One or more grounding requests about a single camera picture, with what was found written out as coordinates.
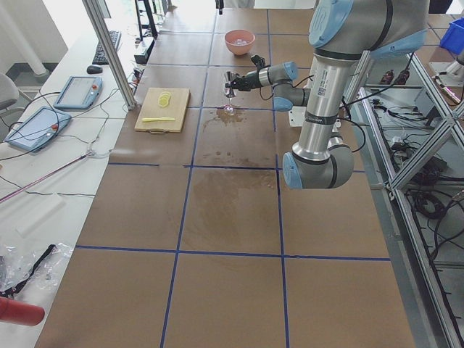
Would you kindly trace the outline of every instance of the brown table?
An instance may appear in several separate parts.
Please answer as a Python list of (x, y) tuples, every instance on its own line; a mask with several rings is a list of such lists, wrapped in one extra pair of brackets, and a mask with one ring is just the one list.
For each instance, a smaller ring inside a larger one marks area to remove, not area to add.
[(224, 32), (252, 30), (250, 54), (304, 77), (312, 11), (193, 13), (167, 16), (136, 94), (190, 88), (183, 132), (137, 133), (128, 113), (36, 346), (414, 347), (359, 155), (341, 188), (292, 191), (287, 115), (258, 93), (235, 117), (218, 109), (222, 74), (252, 67)]

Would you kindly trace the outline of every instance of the blue box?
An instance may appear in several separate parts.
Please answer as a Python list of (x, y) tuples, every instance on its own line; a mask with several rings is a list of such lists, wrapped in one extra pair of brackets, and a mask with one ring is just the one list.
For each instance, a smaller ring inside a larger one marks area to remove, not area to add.
[(464, 49), (464, 17), (449, 24), (448, 31), (440, 41), (440, 46), (459, 54)]

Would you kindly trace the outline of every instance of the bowl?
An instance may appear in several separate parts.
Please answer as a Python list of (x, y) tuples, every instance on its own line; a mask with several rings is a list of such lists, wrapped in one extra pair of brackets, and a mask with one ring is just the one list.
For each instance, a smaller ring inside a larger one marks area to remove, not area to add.
[(254, 34), (248, 30), (232, 30), (226, 33), (225, 45), (236, 56), (242, 56), (252, 49)]

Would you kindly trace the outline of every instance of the yellow knife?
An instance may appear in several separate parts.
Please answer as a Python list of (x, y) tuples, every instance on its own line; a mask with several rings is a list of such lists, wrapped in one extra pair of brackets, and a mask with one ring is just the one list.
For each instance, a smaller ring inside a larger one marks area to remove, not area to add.
[(144, 117), (142, 122), (175, 121), (174, 117)]

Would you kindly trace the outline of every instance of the tablet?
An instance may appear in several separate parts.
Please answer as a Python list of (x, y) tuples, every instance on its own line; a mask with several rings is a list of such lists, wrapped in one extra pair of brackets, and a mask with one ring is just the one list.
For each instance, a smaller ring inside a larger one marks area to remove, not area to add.
[(4, 141), (26, 151), (37, 152), (57, 136), (70, 120), (71, 115), (66, 112), (42, 107), (19, 128), (12, 130)]
[(88, 109), (101, 89), (102, 78), (98, 76), (71, 76), (53, 106), (61, 110)]

